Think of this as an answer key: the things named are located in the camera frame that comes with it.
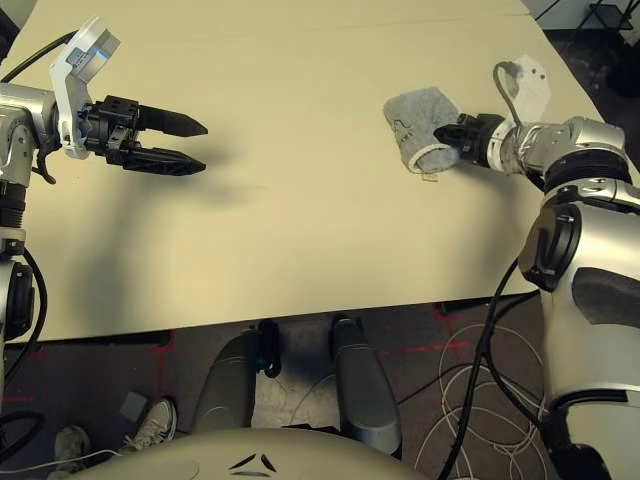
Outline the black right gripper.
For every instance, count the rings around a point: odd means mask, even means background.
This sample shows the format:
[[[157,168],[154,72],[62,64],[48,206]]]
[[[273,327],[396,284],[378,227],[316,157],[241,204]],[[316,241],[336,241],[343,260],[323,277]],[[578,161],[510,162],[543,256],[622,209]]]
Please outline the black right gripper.
[[[503,117],[497,114],[461,114],[458,124],[441,126],[434,135],[451,148],[460,149],[463,160],[487,164],[489,142],[502,122]]]

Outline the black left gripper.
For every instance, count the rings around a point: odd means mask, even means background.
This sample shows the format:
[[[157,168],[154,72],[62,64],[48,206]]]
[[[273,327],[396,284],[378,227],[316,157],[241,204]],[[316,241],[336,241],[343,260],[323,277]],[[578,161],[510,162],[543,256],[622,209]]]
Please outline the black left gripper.
[[[138,129],[183,138],[208,133],[204,125],[186,114],[139,105],[121,97],[106,97],[86,105],[79,120],[84,147],[104,157],[110,165],[155,175],[194,175],[206,169],[204,163],[178,151],[138,148]]]

